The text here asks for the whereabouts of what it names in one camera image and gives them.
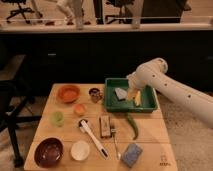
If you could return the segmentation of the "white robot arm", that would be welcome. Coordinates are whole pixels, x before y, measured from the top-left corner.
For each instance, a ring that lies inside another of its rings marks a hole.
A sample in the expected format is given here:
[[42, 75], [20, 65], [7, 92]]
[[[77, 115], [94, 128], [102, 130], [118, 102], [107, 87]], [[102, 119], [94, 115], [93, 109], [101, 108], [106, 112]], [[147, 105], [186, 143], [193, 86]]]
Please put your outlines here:
[[129, 88], [142, 90], [149, 85], [213, 129], [213, 97], [166, 76], [167, 70], [168, 64], [163, 58], [142, 63], [127, 76]]

